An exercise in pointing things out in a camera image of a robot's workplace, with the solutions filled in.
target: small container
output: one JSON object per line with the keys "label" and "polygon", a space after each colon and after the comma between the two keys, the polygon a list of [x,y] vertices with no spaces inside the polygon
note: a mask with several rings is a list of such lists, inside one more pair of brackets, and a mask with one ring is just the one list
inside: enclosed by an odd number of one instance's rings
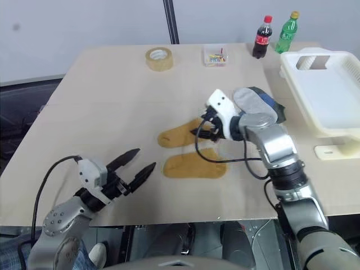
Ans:
{"label": "small container", "polygon": [[205,44],[202,54],[205,66],[226,66],[228,61],[225,44]]}

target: clear packing tape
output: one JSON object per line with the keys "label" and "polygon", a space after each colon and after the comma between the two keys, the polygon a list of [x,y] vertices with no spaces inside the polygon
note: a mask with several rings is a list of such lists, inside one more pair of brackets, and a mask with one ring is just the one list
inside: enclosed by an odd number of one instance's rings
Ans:
{"label": "clear packing tape", "polygon": [[146,64],[153,71],[164,71],[173,67],[173,55],[164,47],[150,49],[145,54]]}

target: black cable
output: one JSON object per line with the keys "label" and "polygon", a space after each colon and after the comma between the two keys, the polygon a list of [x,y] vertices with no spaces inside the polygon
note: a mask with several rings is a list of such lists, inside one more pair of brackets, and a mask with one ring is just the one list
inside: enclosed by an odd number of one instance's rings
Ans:
{"label": "black cable", "polygon": [[246,136],[245,136],[245,134],[244,134],[244,136],[243,136],[243,138],[244,138],[244,159],[245,159],[245,165],[246,165],[246,168],[247,168],[247,170],[249,171],[249,173],[253,176],[253,177],[255,177],[256,179],[259,179],[259,180],[265,180],[265,179],[267,179],[268,177],[269,177],[269,173],[267,173],[266,175],[264,175],[264,176],[259,176],[259,175],[257,175],[252,169],[251,169],[251,167],[250,167],[250,165],[249,165],[249,162],[248,162],[248,147],[247,147],[247,144],[246,144],[246,138],[245,138]]}
{"label": "black cable", "polygon": [[23,255],[23,251],[21,250],[21,248],[23,247],[23,245],[31,243],[32,240],[26,240],[24,242],[21,242],[18,246],[17,246],[17,254],[19,255],[19,260],[20,260],[20,264],[21,264],[21,270],[26,270],[26,262],[25,262],[25,258]]}
{"label": "black cable", "polygon": [[212,162],[212,163],[232,163],[232,162],[239,162],[239,161],[248,162],[249,160],[261,160],[261,158],[259,158],[259,157],[250,157],[250,158],[244,157],[243,159],[229,159],[229,160],[212,160],[212,159],[208,159],[199,150],[199,135],[200,135],[200,131],[203,128],[206,121],[207,120],[204,119],[201,122],[201,124],[197,128],[197,132],[196,132],[196,136],[195,136],[195,150],[202,159],[204,159],[204,160],[206,160],[208,162]]}
{"label": "black cable", "polygon": [[40,185],[40,188],[39,188],[39,191],[38,191],[38,194],[36,195],[36,199],[35,199],[35,205],[34,205],[34,213],[33,213],[33,222],[31,224],[31,237],[30,237],[30,243],[31,243],[31,246],[33,246],[35,244],[35,226],[36,226],[36,217],[37,217],[37,214],[38,214],[38,205],[39,205],[39,200],[40,200],[40,195],[41,195],[41,192],[43,191],[43,188],[45,186],[45,183],[47,181],[47,178],[49,177],[50,173],[52,172],[52,170],[54,170],[54,168],[61,162],[65,161],[65,160],[68,160],[68,159],[74,159],[76,162],[78,160],[81,159],[80,156],[67,156],[67,157],[64,157],[62,159],[60,159],[59,161],[55,162],[51,167],[50,169],[47,171],[45,177],[44,177],[44,180],[43,182],[41,183]]}
{"label": "black cable", "polygon": [[272,204],[272,202],[271,202],[271,200],[270,200],[270,198],[269,198],[268,192],[267,192],[267,190],[266,190],[266,186],[267,186],[270,182],[271,182],[271,179],[269,179],[268,181],[265,182],[265,184],[264,184],[264,193],[265,193],[265,197],[266,197],[266,199],[268,200],[268,202],[269,202],[269,204],[271,205],[271,207],[275,210],[275,212],[277,212],[277,211],[276,211],[276,208],[275,208],[275,206]]}

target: bottle cap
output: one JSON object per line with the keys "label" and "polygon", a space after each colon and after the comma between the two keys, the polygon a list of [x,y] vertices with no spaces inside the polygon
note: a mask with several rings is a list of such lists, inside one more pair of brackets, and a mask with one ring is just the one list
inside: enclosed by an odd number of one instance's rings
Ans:
{"label": "bottle cap", "polygon": [[265,18],[264,18],[264,22],[269,24],[269,23],[271,23],[271,21],[272,21],[272,16],[266,15]]}
{"label": "bottle cap", "polygon": [[298,11],[293,11],[290,15],[290,18],[292,18],[292,19],[297,19],[298,17],[299,17]]}

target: white plastic tray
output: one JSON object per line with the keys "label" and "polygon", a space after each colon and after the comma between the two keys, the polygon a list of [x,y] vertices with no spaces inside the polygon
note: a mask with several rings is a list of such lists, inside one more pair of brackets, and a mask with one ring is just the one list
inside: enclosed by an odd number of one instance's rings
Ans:
{"label": "white plastic tray", "polygon": [[[360,61],[353,54],[322,48],[286,52],[281,54],[281,71],[317,137],[360,142]],[[360,157],[360,143],[345,149],[343,158]]]}

